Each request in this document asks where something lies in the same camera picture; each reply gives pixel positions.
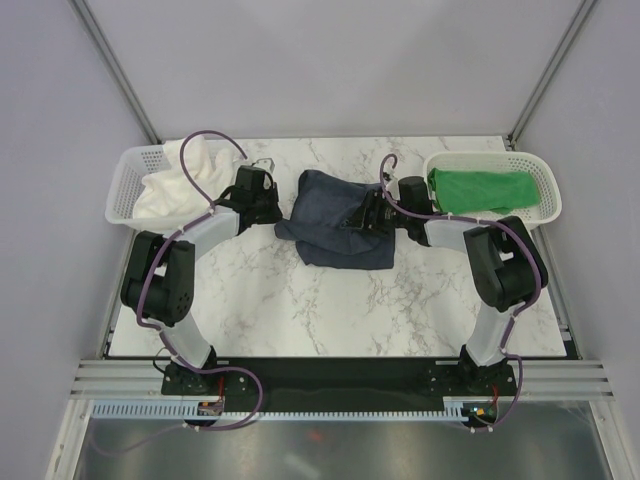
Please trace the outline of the dark blue towel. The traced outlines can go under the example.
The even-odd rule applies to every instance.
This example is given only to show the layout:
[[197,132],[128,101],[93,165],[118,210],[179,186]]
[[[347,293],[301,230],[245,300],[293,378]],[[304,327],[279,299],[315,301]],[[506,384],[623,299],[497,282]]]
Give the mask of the dark blue towel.
[[347,225],[374,184],[341,180],[318,170],[298,179],[298,195],[288,219],[274,225],[275,236],[295,243],[306,265],[350,270],[394,266],[395,236],[379,236]]

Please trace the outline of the white towel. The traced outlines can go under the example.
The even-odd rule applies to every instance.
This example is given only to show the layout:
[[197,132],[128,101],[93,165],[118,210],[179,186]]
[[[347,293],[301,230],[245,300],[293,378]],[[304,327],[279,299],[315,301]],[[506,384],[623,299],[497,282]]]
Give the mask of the white towel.
[[133,219],[156,219],[191,216],[209,206],[231,186],[237,170],[247,161],[222,148],[214,155],[203,135],[191,139],[184,149],[184,162],[195,184],[205,193],[203,196],[187,179],[180,162],[180,149],[184,140],[168,141],[163,152],[170,168],[145,175],[141,182],[144,189],[136,200]]

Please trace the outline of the green towel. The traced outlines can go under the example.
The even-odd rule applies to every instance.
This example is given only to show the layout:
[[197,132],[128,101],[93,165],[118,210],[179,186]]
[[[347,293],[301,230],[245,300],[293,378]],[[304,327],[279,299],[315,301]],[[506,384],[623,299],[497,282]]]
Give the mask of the green towel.
[[527,172],[451,171],[432,169],[427,184],[441,212],[463,215],[490,211],[507,214],[539,204],[534,177]]

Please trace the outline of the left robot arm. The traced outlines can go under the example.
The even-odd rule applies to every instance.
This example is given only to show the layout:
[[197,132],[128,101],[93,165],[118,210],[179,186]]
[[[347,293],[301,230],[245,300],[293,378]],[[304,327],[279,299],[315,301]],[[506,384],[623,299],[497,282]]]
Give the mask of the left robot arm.
[[264,163],[242,166],[235,183],[203,214],[171,234],[136,235],[120,292],[139,327],[158,334],[173,361],[186,368],[184,382],[197,394],[213,391],[219,380],[211,364],[214,348],[191,314],[196,261],[254,225],[282,219],[277,184]]

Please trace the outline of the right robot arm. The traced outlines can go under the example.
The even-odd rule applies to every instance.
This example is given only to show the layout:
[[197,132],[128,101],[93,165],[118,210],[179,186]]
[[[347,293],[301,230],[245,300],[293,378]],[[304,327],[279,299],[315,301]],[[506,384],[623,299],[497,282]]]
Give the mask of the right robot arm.
[[461,348],[457,381],[469,394],[491,386],[491,368],[510,357],[506,345],[516,317],[535,303],[548,283],[546,267],[522,220],[437,214],[426,182],[412,176],[399,181],[398,200],[385,185],[366,193],[344,226],[384,236],[404,229],[422,246],[467,256],[481,304],[471,337]]

